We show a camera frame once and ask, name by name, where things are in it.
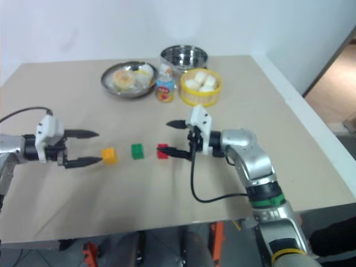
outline black sleeve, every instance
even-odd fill
[[[355,267],[356,257],[347,260],[329,261],[327,263],[321,263],[322,267]]]
[[[356,217],[313,232],[309,242],[313,252],[319,256],[355,250]]]

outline white table edge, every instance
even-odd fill
[[[252,54],[252,58],[266,74],[285,103],[293,110],[313,139],[323,150],[347,187],[356,198],[356,161],[339,142],[327,125],[302,98],[295,87],[266,55]]]

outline yellow block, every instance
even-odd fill
[[[118,163],[118,158],[113,147],[109,147],[107,149],[103,149],[102,153],[102,160],[105,164],[112,165]]]

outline black cable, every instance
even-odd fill
[[[24,258],[26,258],[26,256],[31,252],[31,250],[28,251],[23,257],[21,257],[22,252],[23,252],[23,249],[21,249],[20,255],[19,255],[19,257],[17,258],[17,260],[15,261],[15,263],[12,265],[12,267],[17,266]]]
[[[53,115],[52,110],[50,110],[47,107],[26,107],[26,108],[23,108],[21,110],[17,110],[15,112],[12,112],[12,113],[10,113],[9,115],[6,115],[3,118],[0,118],[0,123],[3,122],[4,120],[7,120],[8,118],[16,115],[16,114],[19,114],[19,113],[25,112],[25,111],[29,111],[29,110],[46,110],[46,114]]]
[[[211,203],[211,202],[215,202],[215,201],[218,201],[221,199],[227,199],[228,197],[247,196],[247,194],[237,193],[237,194],[228,194],[228,195],[224,195],[224,196],[219,196],[219,197],[215,197],[213,199],[200,199],[199,197],[197,197],[197,195],[195,194],[195,190],[194,190],[195,154],[196,154],[196,143],[193,142],[192,155],[191,155],[191,169],[190,169],[190,189],[191,189],[191,193],[193,194],[193,197],[196,199],[196,201],[198,201],[200,203]]]
[[[37,253],[40,255],[42,260],[47,264],[48,267],[52,267],[52,265],[46,260],[46,258],[42,255],[42,253],[37,249]]]

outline yellow container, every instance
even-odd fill
[[[195,75],[203,71],[208,75],[212,75],[217,80],[217,87],[213,92],[198,92],[188,88],[185,85],[186,80],[194,79]],[[180,97],[188,105],[196,106],[202,104],[204,107],[209,107],[219,100],[220,91],[223,86],[222,79],[219,74],[214,71],[207,70],[205,68],[194,68],[184,73],[180,78]]]

